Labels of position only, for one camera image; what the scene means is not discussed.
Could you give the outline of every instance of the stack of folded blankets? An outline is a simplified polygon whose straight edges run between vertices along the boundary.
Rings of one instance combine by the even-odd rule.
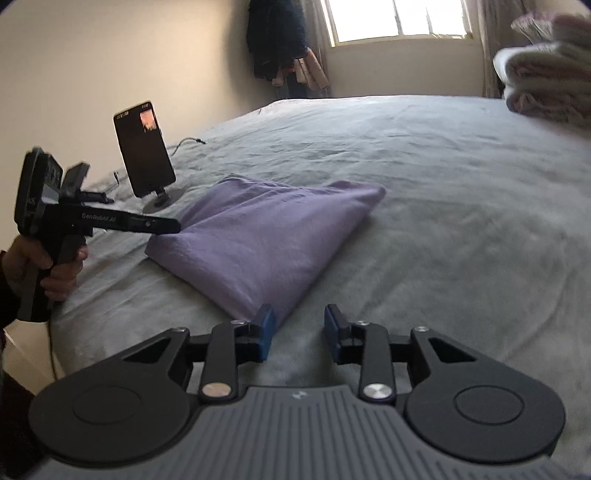
[[[494,58],[509,110],[591,128],[591,17],[534,12],[511,27],[532,45]]]

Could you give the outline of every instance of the folded blanket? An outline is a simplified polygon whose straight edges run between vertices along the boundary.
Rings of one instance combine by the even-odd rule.
[[[535,79],[504,93],[512,112],[591,128],[591,82]]]
[[[530,12],[514,20],[511,27],[532,43],[559,40],[591,48],[591,17]]]
[[[146,254],[232,317],[250,319],[270,303],[282,322],[384,195],[373,183],[231,176],[181,213],[180,233],[153,236]]]
[[[591,82],[591,63],[562,55],[561,51],[586,58],[577,50],[562,43],[539,43],[526,47],[502,48],[493,59],[499,78],[507,85],[515,86],[523,80],[542,78],[548,80],[585,80]]]

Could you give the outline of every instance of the dark jacket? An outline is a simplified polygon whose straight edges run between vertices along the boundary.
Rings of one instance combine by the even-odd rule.
[[[301,9],[292,0],[251,0],[246,43],[257,78],[270,81],[280,67],[292,68],[307,55]]]
[[[6,282],[0,267],[0,339],[4,349],[3,328],[16,318],[21,299]],[[43,457],[29,428],[28,410],[33,394],[12,377],[4,374],[0,362],[0,479],[3,475],[19,478]]]

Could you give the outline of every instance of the window frame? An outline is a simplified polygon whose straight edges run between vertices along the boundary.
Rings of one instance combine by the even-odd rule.
[[[359,38],[357,40],[340,41],[339,35],[336,30],[335,19],[333,18],[332,10],[330,8],[330,0],[319,0],[322,12],[324,14],[324,23],[329,36],[329,43],[331,47],[343,47],[348,45],[358,45],[364,43],[373,43],[381,41],[392,41],[392,40],[418,40],[418,39],[437,39],[437,40],[473,40],[474,33],[470,22],[470,15],[466,0],[460,0],[462,2],[462,9],[464,12],[463,23],[464,29],[466,30],[465,35],[440,35],[440,34],[422,34],[422,35],[393,35],[390,37],[372,37],[372,38]],[[396,7],[396,1],[392,0],[394,4],[394,12],[396,15],[396,26],[398,31],[404,31],[401,26],[400,18],[398,17],[398,11]]]

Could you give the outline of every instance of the window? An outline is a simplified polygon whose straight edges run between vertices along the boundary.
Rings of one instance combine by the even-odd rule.
[[[333,44],[411,35],[462,38],[469,31],[462,0],[324,0],[323,6]]]

